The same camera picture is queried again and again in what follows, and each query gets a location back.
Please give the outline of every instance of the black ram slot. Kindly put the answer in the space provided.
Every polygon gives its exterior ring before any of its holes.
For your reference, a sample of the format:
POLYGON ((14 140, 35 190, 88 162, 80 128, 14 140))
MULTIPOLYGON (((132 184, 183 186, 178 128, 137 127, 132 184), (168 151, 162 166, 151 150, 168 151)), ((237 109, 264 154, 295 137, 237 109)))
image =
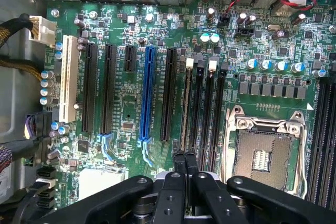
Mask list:
POLYGON ((216 100, 215 100, 215 110, 214 110, 214 120, 213 120, 213 134, 211 136, 211 142, 209 145, 209 163, 208 163, 208 171, 215 171, 216 164, 216 153, 218 146, 218 137, 219 137, 219 127, 222 113, 222 101, 223 101, 223 91, 224 91, 224 82, 226 77, 226 71, 221 69, 218 73, 217 78, 217 92, 216 92, 216 100))
POLYGON ((131 72, 131 73, 135 72, 135 68, 137 64, 136 56, 137 56, 136 47, 127 45, 125 48, 124 71, 131 72))
POLYGON ((189 122, 189 107, 192 90, 193 69, 187 69, 185 73, 184 98, 182 107, 182 125, 181 125, 181 150, 186 151, 187 131, 189 122))
POLYGON ((168 48, 166 58, 166 71, 164 77, 163 104, 161 117, 160 140, 170 139, 170 127, 174 105, 174 91, 176 79, 177 49, 168 48))
POLYGON ((84 70, 84 90, 83 90, 83 113, 82 131, 91 132, 93 130, 93 118, 96 95, 97 79, 97 44, 86 44, 86 58, 84 70))
POLYGON ((206 77, 205 94, 204 94, 204 108, 201 127, 201 141, 198 154, 198 169, 205 170, 206 149, 209 139, 210 114, 211 114, 211 100, 214 86, 214 73, 209 72, 206 77))
POLYGON ((336 84, 321 78, 319 87, 307 199, 335 211, 336 84))
POLYGON ((102 92, 102 108, 100 118, 100 133, 108 134, 112 131, 112 116, 114 104, 114 84, 117 64, 117 47, 105 46, 104 83, 102 92))
POLYGON ((197 150, 196 144, 198 133, 198 118, 199 118, 199 109, 201 108, 201 102, 202 102, 203 76, 204 76, 204 60, 199 60, 197 64, 192 125, 190 129, 190 139, 189 139, 189 150, 194 152, 196 152, 197 150))

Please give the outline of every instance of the pcie slot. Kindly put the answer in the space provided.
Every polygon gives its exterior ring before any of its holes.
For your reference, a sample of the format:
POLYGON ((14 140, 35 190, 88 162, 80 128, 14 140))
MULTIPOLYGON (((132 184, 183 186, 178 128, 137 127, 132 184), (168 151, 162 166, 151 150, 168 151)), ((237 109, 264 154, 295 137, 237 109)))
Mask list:
POLYGON ((207 144, 208 144, 208 139, 209 139, 209 127, 210 127, 210 120, 211 120, 210 118, 211 100, 212 100, 212 93, 213 93, 214 79, 215 79, 214 70, 210 69, 212 62, 213 61, 209 61, 208 74, 206 77, 206 85, 205 85, 204 108, 203 108, 203 118, 202 118, 202 127, 201 127, 201 141, 200 141, 200 149, 199 149, 199 154, 198 154, 199 170, 205 170, 206 149, 207 149, 207 144))
POLYGON ((193 66, 194 59, 188 58, 186 61, 185 84, 184 84, 184 98, 182 107, 182 125, 181 125, 181 150, 185 151, 187 148, 187 131, 189 122, 189 107, 193 80, 193 66))
POLYGON ((315 126, 310 156, 307 199, 320 206, 336 210, 336 84, 321 79, 315 114, 315 126))
POLYGON ((131 46, 131 45, 127 45, 125 47, 125 61, 124 61, 124 71, 127 72, 135 72, 135 68, 136 68, 136 57, 137 53, 136 53, 136 47, 135 46, 131 46))
POLYGON ((76 110, 73 107, 76 103, 78 79, 77 38, 63 35, 63 45, 59 121, 69 123, 76 119, 76 110))
POLYGON ((190 129, 190 139, 189 139, 189 150, 196 152, 197 146, 197 133, 198 133, 198 118, 199 109, 201 108, 202 102, 202 87, 203 87, 203 76, 204 76, 204 60, 199 60, 197 64, 196 71, 196 81, 195 81, 195 91, 194 91, 194 104, 193 104, 193 115, 192 124, 190 129))
POLYGON ((170 127, 172 122, 175 79, 176 79, 177 49, 168 48, 166 58, 166 70, 164 77, 163 104, 161 117, 160 140, 170 139, 170 127))
POLYGON ((155 47, 153 46, 146 47, 143 85, 142 85, 139 139, 138 139, 138 147, 142 147, 143 159, 151 167, 153 166, 153 164, 148 159, 147 145, 151 141, 149 133, 152 118, 152 98, 153 98, 154 77, 155 77, 155 55, 156 55, 155 47))
POLYGON ((217 92, 216 92, 216 100, 215 100, 215 110, 214 110, 214 120, 212 125, 212 136, 211 142, 209 145, 209 162, 208 162, 208 171, 214 172, 215 163, 216 163, 216 153, 218 146, 218 137, 219 137, 219 127, 222 113, 222 101, 223 101, 223 91, 224 91, 224 82, 226 77, 226 71, 224 70, 224 63, 218 72, 217 78, 217 92))
POLYGON ((83 90, 83 113, 82 131, 91 132, 93 130, 93 118, 96 95, 97 79, 97 53, 98 47, 94 43, 86 44, 86 58, 84 69, 84 90, 83 90))
POLYGON ((104 83, 102 92, 100 133, 108 134, 112 131, 112 116, 114 104, 114 84, 117 64, 117 47, 105 46, 104 83))

